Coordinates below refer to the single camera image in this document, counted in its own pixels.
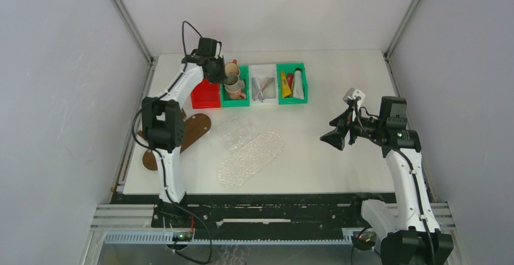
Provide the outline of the clear acrylic holder box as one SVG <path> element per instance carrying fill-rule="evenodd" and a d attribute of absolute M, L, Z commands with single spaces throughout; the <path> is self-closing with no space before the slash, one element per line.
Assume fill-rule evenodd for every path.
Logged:
<path fill-rule="evenodd" d="M 221 144 L 229 153 L 235 153 L 253 139 L 252 133 L 239 119 L 230 119 L 222 123 L 216 132 Z"/>

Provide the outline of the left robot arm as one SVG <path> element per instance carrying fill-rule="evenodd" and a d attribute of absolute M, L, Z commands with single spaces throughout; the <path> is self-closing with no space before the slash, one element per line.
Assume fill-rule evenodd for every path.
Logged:
<path fill-rule="evenodd" d="M 171 206 L 166 219 L 176 227 L 185 225 L 190 217 L 188 208 L 180 205 L 186 195 L 180 176 L 181 146 L 185 138 L 182 105 L 204 79 L 210 83 L 223 83 L 225 62 L 222 42 L 201 37 L 198 47 L 186 54 L 176 78 L 163 92 L 142 100 L 141 131 L 156 159 L 161 179 L 159 199 Z"/>

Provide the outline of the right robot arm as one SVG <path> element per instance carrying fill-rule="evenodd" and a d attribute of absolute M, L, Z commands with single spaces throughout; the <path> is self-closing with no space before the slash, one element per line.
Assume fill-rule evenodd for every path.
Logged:
<path fill-rule="evenodd" d="M 350 209 L 351 220 L 375 232 L 382 264 L 444 264 L 453 251 L 453 238 L 442 232 L 430 205 L 421 142 L 417 132 L 407 128 L 407 101 L 384 96 L 379 115 L 366 118 L 363 101 L 357 93 L 347 96 L 348 108 L 330 121 L 333 130 L 320 140 L 338 150 L 357 138 L 380 147 L 393 179 L 398 215 L 393 216 L 385 202 L 367 199 Z"/>

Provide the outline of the grey ceramic mug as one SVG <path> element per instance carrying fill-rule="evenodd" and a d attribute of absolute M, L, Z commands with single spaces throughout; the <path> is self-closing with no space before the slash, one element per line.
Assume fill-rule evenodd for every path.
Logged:
<path fill-rule="evenodd" d="M 243 91 L 244 87 L 244 81 L 239 77 L 238 74 L 235 73 L 229 74 L 224 83 L 225 90 L 230 93 L 241 92 Z"/>

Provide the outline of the beige cup orange handle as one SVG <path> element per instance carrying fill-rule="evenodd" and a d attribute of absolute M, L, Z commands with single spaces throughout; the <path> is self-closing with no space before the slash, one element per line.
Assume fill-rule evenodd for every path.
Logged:
<path fill-rule="evenodd" d="M 239 69 L 239 66 L 238 66 L 238 61 L 236 59 L 233 59 L 232 61 L 230 62 L 227 62 L 224 66 L 224 70 L 225 70 L 225 75 L 226 76 L 229 76 L 229 75 L 240 75 L 240 69 Z"/>

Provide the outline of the clear holder with wooden ends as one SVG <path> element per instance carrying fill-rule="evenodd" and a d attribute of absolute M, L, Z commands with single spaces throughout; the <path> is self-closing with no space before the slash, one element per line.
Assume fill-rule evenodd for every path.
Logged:
<path fill-rule="evenodd" d="M 181 110 L 181 112 L 182 112 L 182 118 L 183 118 L 183 119 L 186 119 L 186 118 L 187 118 L 187 115 L 186 115 L 186 113 L 185 113 L 184 109 L 182 109 L 182 110 Z M 137 134 L 138 136 L 140 136 L 142 139 L 146 140 L 146 137 L 144 136 L 144 134 L 143 134 L 142 130 L 138 131 L 136 134 Z"/>

